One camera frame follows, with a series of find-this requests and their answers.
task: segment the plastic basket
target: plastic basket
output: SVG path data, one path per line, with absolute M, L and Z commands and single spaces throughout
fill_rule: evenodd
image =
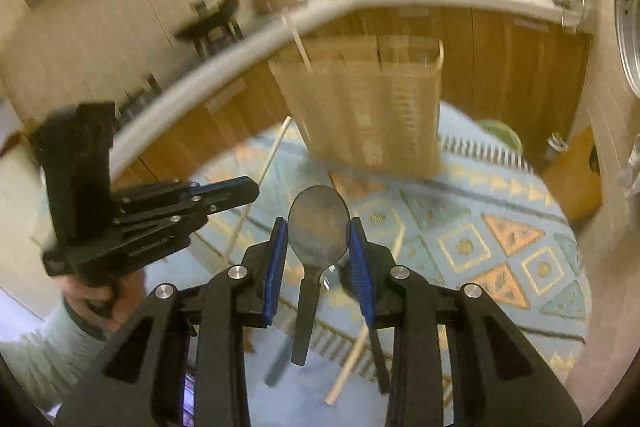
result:
M 305 39 L 270 68 L 310 155 L 398 176 L 440 169 L 438 117 L 444 52 L 438 39 Z

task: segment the kitchen counter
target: kitchen counter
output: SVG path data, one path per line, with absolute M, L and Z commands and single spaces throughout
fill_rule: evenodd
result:
M 465 7 L 505 12 L 537 20 L 562 22 L 562 9 L 551 0 L 310 0 L 290 12 L 290 22 L 306 34 L 356 9 L 390 6 Z M 579 14 L 565 12 L 564 23 L 577 25 Z M 117 178 L 137 156 L 183 115 L 252 64 L 273 55 L 293 35 L 283 18 L 276 18 L 244 41 L 204 62 L 168 89 L 132 123 L 117 133 L 111 150 L 111 176 Z

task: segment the light green sleeve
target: light green sleeve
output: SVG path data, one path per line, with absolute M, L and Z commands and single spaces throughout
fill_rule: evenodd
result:
M 43 411 L 61 403 L 104 346 L 71 319 L 60 300 L 32 333 L 0 343 L 0 353 L 15 379 Z

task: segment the spoon handle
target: spoon handle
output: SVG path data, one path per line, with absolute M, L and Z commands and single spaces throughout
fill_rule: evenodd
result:
M 298 316 L 296 317 L 296 331 L 293 335 L 293 353 L 291 355 L 291 362 L 296 365 L 305 365 L 306 362 L 306 352 L 309 349 L 311 333 L 314 329 L 321 287 L 321 284 L 314 279 L 303 279 L 300 283 Z

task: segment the metal bolt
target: metal bolt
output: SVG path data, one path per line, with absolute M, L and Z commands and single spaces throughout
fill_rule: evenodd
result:
M 391 269 L 391 277 L 394 279 L 406 279 L 409 277 L 409 269 L 405 266 L 394 266 Z
M 170 284 L 161 284 L 156 286 L 156 291 L 154 293 L 159 299 L 168 299 L 174 294 L 174 287 Z
M 472 299 L 477 299 L 482 295 L 482 288 L 477 284 L 467 284 L 465 286 L 465 295 Z
M 244 279 L 249 271 L 241 264 L 237 264 L 229 268 L 227 273 L 231 279 Z

